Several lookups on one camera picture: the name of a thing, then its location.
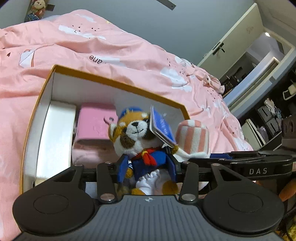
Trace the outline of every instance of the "pink duvet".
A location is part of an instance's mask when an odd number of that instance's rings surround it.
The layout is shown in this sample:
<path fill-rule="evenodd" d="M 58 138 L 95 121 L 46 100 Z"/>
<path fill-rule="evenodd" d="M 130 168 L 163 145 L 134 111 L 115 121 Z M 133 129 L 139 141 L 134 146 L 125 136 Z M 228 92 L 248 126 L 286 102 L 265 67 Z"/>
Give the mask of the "pink duvet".
<path fill-rule="evenodd" d="M 184 104 L 210 131 L 212 152 L 250 150 L 219 81 L 86 10 L 0 29 L 0 240 L 20 232 L 12 204 L 29 120 L 54 64 L 147 89 Z"/>

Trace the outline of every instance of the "card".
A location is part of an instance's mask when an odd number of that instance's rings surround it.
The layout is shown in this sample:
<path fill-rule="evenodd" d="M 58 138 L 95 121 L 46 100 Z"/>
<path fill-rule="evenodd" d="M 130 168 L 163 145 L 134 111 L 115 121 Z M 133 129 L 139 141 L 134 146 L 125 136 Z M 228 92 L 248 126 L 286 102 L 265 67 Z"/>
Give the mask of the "card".
<path fill-rule="evenodd" d="M 154 135 L 156 135 L 168 146 L 174 148 L 174 146 L 177 145 L 170 125 L 166 122 L 164 117 L 156 111 L 153 106 L 151 106 L 149 129 Z"/>

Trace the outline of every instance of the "crosshair logo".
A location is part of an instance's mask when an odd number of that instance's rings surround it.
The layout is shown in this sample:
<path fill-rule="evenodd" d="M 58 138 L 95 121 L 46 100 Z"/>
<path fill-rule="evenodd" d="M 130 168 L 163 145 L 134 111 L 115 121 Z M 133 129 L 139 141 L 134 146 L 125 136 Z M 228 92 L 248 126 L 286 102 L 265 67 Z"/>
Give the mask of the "crosshair logo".
<path fill-rule="evenodd" d="M 151 201 L 153 201 L 153 198 L 151 198 L 151 197 L 147 197 L 147 198 L 145 198 L 145 201 L 146 201 L 146 202 L 151 202 Z"/>

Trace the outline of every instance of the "plush toy's face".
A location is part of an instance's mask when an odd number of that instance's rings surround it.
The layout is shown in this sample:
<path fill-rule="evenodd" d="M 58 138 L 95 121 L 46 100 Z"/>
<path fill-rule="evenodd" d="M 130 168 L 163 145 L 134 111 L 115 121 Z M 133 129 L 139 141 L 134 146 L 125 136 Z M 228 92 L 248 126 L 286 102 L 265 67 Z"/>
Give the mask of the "plush toy's face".
<path fill-rule="evenodd" d="M 118 156 L 136 156 L 146 148 L 161 147 L 163 142 L 149 130 L 150 116 L 144 112 L 128 112 L 109 126 L 109 138 Z"/>
<path fill-rule="evenodd" d="M 34 4 L 33 4 L 33 7 L 35 9 L 38 9 L 38 10 L 41 9 L 41 8 L 44 8 L 45 7 L 44 0 L 37 0 L 37 1 L 35 1 Z"/>

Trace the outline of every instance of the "door handle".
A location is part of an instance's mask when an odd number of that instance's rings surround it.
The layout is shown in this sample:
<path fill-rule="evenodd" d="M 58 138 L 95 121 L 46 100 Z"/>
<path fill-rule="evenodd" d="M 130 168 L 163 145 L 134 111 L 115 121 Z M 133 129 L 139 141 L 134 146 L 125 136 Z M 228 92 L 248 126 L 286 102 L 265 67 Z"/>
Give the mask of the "door handle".
<path fill-rule="evenodd" d="M 215 55 L 219 50 L 222 50 L 223 53 L 225 53 L 225 50 L 222 48 L 224 45 L 224 43 L 221 43 L 215 50 L 214 52 L 212 53 L 212 55 Z"/>

